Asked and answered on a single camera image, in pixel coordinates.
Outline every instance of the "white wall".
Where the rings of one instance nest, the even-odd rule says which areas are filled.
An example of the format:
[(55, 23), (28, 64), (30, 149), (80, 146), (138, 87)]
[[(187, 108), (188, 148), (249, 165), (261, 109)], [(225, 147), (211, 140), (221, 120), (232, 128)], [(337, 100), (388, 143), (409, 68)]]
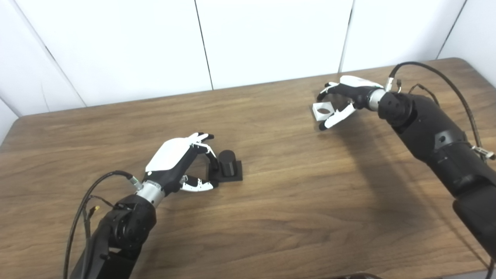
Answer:
[(496, 86), (496, 1), (468, 0), (439, 58), (460, 57)]
[(352, 0), (196, 0), (213, 88), (338, 72)]
[(16, 119), (17, 116), (0, 100), (0, 144)]
[(355, 0), (342, 71), (436, 59), (463, 2)]
[(17, 0), (84, 102), (211, 90), (194, 0)]
[(83, 107), (12, 0), (0, 0), (0, 97), (20, 115)]

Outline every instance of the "black cylinder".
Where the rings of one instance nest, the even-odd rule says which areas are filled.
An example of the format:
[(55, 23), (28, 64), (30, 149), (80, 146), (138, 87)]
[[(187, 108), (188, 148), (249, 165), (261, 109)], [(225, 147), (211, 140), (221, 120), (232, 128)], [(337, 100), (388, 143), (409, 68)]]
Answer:
[(219, 165), (222, 175), (225, 177), (235, 176), (238, 172), (236, 156), (231, 150), (224, 150), (219, 154)]

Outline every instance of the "metal connector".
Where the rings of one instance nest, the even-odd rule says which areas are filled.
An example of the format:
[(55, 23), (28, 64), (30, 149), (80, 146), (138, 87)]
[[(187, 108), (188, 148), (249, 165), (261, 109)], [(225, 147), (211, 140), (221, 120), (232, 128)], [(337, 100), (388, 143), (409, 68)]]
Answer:
[(393, 77), (389, 77), (386, 82), (386, 86), (384, 86), (384, 91), (389, 92), (391, 88), (393, 88)]
[(478, 155), (484, 156), (486, 159), (496, 160), (496, 155), (492, 151), (485, 150), (482, 147), (473, 146), (472, 150)]
[(137, 191), (143, 189), (143, 185), (136, 177), (133, 176), (131, 179), (129, 179), (129, 182), (131, 182), (131, 184), (136, 188)]

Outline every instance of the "wire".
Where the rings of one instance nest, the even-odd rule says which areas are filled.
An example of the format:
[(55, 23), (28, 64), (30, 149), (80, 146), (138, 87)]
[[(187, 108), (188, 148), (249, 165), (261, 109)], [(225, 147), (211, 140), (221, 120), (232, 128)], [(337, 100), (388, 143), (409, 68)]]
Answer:
[(86, 270), (88, 265), (88, 255), (90, 250), (90, 238), (91, 238), (91, 228), (90, 228), (90, 217), (86, 213), (86, 208), (83, 209), (83, 224), (84, 224), (84, 235), (86, 238), (86, 245), (84, 248), (83, 255), (83, 268), (81, 269), (81, 279), (86, 278)]
[[(470, 121), (470, 126), (472, 126), (472, 131), (474, 132), (475, 143), (476, 143), (476, 145), (478, 147), (481, 147), (482, 148), (481, 138), (479, 136), (479, 131), (477, 130), (477, 125), (475, 124), (475, 119), (474, 119), (474, 115), (472, 114), (472, 110), (470, 110), (470, 107), (469, 107), (467, 101), (465, 100), (465, 97), (463, 97), (463, 94), (460, 92), (460, 90), (458, 90), (458, 88), (455, 86), (455, 84), (453, 84), (453, 82), (451, 82), (451, 80), (449, 80), (449, 78), (447, 76), (445, 76), (443, 73), (441, 73), (437, 69), (435, 69), (435, 68), (433, 68), (433, 67), (431, 67), (429, 65), (426, 65), (426, 64), (423, 64), (423, 63), (420, 63), (420, 62), (415, 62), (415, 61), (403, 62), (403, 63), (400, 63), (400, 64), (396, 65), (393, 68), (393, 70), (391, 71), (391, 73), (389, 74), (389, 77), (390, 78), (394, 78), (394, 76), (396, 75), (396, 72), (398, 72), (398, 70), (402, 66), (404, 66), (404, 65), (417, 65), (417, 66), (421, 66), (423, 68), (426, 68), (426, 69), (428, 69), (428, 70), (436, 73), (444, 81), (446, 81), (446, 83), (451, 87), (451, 89), (453, 89), (453, 91), (455, 91), (456, 95), (460, 99), (460, 102), (462, 103), (463, 107), (465, 108), (465, 111), (467, 112), (468, 119)], [(413, 91), (413, 89), (416, 86), (418, 86), (421, 89), (424, 89), (425, 91), (427, 91), (427, 93), (429, 93), (429, 95), (431, 95), (432, 98), (434, 99), (434, 101), (439, 105), (439, 103), (437, 102), (437, 98), (435, 97), (435, 95), (432, 92), (430, 92), (429, 90), (427, 90), (427, 88), (425, 88), (423, 86), (421, 87), (421, 84), (414, 85), (412, 87), (412, 89), (410, 89), (410, 92)], [(486, 158), (483, 155), (481, 155), (481, 160), (484, 163), (487, 163)], [(495, 268), (495, 261), (494, 261), (494, 259), (491, 258), (491, 261), (490, 261), (489, 266), (488, 266), (488, 272), (486, 274), (486, 279), (490, 279), (491, 278), (491, 276), (493, 275), (494, 268)]]
[[(426, 69), (430, 70), (431, 72), (440, 76), (444, 81), (446, 81), (446, 83), (449, 85), (449, 87), (451, 87), (451, 89), (453, 89), (453, 91), (455, 91), (456, 95), (458, 96), (458, 99), (460, 99), (460, 102), (462, 103), (463, 107), (465, 108), (465, 111), (467, 112), (468, 119), (470, 121), (470, 126), (472, 127), (472, 132), (474, 133), (475, 143), (478, 147), (482, 148), (481, 138), (479, 136), (479, 131), (477, 130), (477, 125), (475, 124), (474, 115), (472, 114), (472, 111), (470, 110), (470, 107), (468, 106), (467, 100), (465, 100), (465, 97), (463, 97), (462, 93), (460, 92), (460, 90), (458, 90), (458, 88), (455, 86), (455, 84), (453, 84), (453, 82), (451, 82), (451, 80), (449, 80), (449, 78), (447, 76), (445, 76), (443, 73), (441, 73), (437, 69), (435, 69), (429, 65), (426, 65), (426, 64), (423, 64), (420, 62), (415, 62), (415, 61), (403, 62), (403, 63), (396, 65), (393, 68), (393, 70), (391, 71), (391, 73), (389, 74), (389, 78), (394, 78), (394, 76), (396, 75), (396, 72), (398, 72), (398, 70), (402, 66), (405, 66), (405, 65), (416, 65), (416, 66), (426, 68)], [(482, 155), (481, 155), (481, 159), (484, 162), (486, 161), (486, 158)]]
[(109, 202), (108, 200), (106, 200), (106, 199), (104, 199), (104, 198), (102, 198), (100, 196), (90, 195), (89, 198), (88, 198), (88, 200), (93, 199), (93, 198), (99, 199), (99, 200), (103, 201), (106, 205), (112, 207), (113, 209), (118, 209), (117, 206), (113, 205), (111, 202)]
[(486, 274), (486, 279), (491, 279), (493, 276), (493, 270), (495, 269), (495, 261), (491, 259), (491, 262), (489, 263), (488, 266), (488, 273)]
[(91, 185), (91, 187), (88, 189), (88, 191), (86, 191), (86, 193), (84, 194), (84, 197), (81, 201), (81, 204), (79, 205), (79, 208), (77, 209), (76, 216), (74, 217), (74, 221), (72, 222), (72, 226), (71, 226), (70, 231), (69, 231), (69, 239), (67, 240), (67, 248), (65, 250), (65, 258), (64, 258), (64, 264), (63, 264), (63, 274), (62, 274), (63, 279), (68, 278), (69, 259), (70, 259), (70, 250), (72, 248), (72, 241), (74, 239), (74, 233), (76, 231), (77, 221), (79, 220), (79, 217), (81, 216), (81, 214), (83, 212), (83, 209), (86, 207), (86, 204), (88, 203), (88, 198), (91, 195), (91, 193), (93, 192), (93, 190), (98, 186), (98, 184), (100, 184), (100, 182), (102, 182), (103, 180), (105, 180), (105, 179), (107, 179), (113, 175), (125, 176), (128, 180), (133, 178), (133, 175), (128, 173), (128, 172), (116, 170), (116, 171), (109, 172), (109, 173), (101, 176), (99, 179), (97, 179), (95, 181), (95, 183), (93, 183), (93, 185)]
[(426, 91), (431, 97), (432, 99), (434, 100), (434, 103), (440, 107), (439, 105), (439, 101), (437, 100), (437, 97), (434, 95), (434, 93), (432, 93), (429, 89), (427, 89), (425, 86), (421, 85), (420, 83), (417, 83), (415, 84), (414, 86), (412, 86), (412, 88), (410, 88), (410, 91), (408, 91), (408, 94), (412, 94), (413, 92), (413, 89), (415, 89), (415, 87), (419, 87), (420, 89)]

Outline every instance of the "wooden table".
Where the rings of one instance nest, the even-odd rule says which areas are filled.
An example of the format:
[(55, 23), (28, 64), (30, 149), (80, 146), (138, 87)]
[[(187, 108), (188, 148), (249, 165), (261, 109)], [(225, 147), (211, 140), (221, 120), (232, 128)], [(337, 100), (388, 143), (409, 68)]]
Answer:
[[(462, 60), (428, 64), (465, 94), (483, 143), (495, 149), (495, 89)], [(390, 70), (349, 74), (383, 83)], [(420, 279), (484, 269), (489, 257), (451, 209), (453, 198), (376, 113), (316, 130), (310, 106), (338, 77), (20, 118), (0, 147), (0, 278), (60, 278), (87, 188), (115, 169), (141, 177), (164, 141), (197, 131), (215, 135), (209, 144), (217, 153), (235, 151), (244, 180), (165, 198), (133, 278), (321, 279), (361, 271)], [(459, 100), (440, 78), (414, 66), (397, 77), (406, 91), (421, 82), (435, 92), (473, 142)], [(204, 178), (206, 162), (197, 159), (188, 173)], [(96, 193), (114, 202), (132, 191), (112, 178)], [(83, 243), (79, 227), (71, 265)]]

